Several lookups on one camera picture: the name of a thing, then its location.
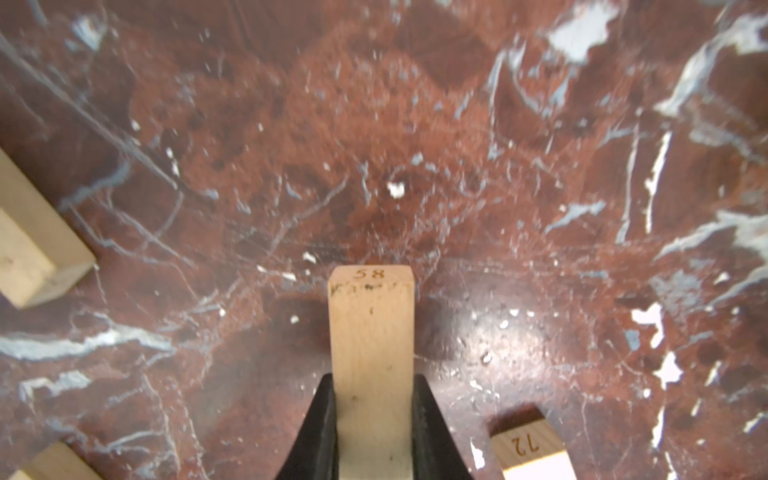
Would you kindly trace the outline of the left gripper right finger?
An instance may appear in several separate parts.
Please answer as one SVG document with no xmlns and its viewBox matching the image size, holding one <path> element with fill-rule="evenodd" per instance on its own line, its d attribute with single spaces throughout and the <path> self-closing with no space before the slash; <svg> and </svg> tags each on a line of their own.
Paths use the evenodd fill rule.
<svg viewBox="0 0 768 480">
<path fill-rule="evenodd" d="M 472 480 L 424 375 L 414 376 L 412 460 L 416 480 Z"/>
</svg>

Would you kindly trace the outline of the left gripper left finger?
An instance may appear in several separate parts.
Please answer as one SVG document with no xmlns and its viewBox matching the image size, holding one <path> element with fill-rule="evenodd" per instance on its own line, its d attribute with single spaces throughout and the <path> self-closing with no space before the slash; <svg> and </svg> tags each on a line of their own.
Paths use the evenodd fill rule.
<svg viewBox="0 0 768 480">
<path fill-rule="evenodd" d="M 277 480 L 337 480 L 337 408 L 331 373 L 325 374 Z"/>
</svg>

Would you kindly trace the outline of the wood block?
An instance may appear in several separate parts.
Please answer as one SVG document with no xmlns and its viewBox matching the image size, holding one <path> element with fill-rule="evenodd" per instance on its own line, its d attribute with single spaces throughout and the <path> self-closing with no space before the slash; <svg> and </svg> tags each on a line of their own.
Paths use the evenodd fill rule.
<svg viewBox="0 0 768 480">
<path fill-rule="evenodd" d="M 17 309 L 58 299 L 96 257 L 6 153 L 1 154 L 1 294 Z"/>
<path fill-rule="evenodd" d="M 69 446 L 56 442 L 18 468 L 9 480 L 101 480 Z"/>
<path fill-rule="evenodd" d="M 411 479 L 415 280 L 405 265 L 348 265 L 328 281 L 339 476 Z"/>
</svg>

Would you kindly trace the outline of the wood block slanted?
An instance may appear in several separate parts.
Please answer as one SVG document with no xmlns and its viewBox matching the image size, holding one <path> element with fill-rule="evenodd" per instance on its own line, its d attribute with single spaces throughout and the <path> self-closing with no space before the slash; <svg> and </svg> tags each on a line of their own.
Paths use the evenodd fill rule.
<svg viewBox="0 0 768 480">
<path fill-rule="evenodd" d="M 506 480 L 576 480 L 566 446 L 546 419 L 498 433 L 491 446 Z"/>
</svg>

